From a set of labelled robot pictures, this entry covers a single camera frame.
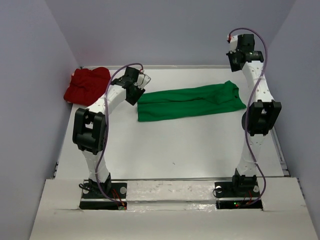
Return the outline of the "green t-shirt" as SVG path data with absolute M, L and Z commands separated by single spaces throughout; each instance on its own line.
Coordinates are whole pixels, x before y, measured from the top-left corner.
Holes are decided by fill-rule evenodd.
M 231 81 L 193 88 L 145 93 L 137 102 L 139 122 L 231 113 L 246 109 L 239 87 Z

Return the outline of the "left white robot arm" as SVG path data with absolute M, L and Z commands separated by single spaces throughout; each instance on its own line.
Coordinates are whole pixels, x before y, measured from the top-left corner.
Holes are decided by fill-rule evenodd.
M 127 64 L 113 73 L 105 92 L 93 104 L 76 110 L 72 141 L 83 154 L 88 167 L 88 184 L 81 185 L 86 191 L 108 198 L 112 180 L 104 153 L 109 136 L 109 115 L 122 102 L 135 105 L 150 80 L 141 63 Z

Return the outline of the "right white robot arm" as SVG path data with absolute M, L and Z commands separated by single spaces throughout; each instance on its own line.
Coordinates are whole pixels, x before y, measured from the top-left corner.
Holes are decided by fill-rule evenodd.
M 240 34 L 228 36 L 227 52 L 232 72 L 241 71 L 251 91 L 246 111 L 242 116 L 244 146 L 229 190 L 235 196 L 252 192 L 260 170 L 258 156 L 261 146 L 274 127 L 282 104 L 275 101 L 265 78 L 266 55 L 255 50 L 255 36 Z

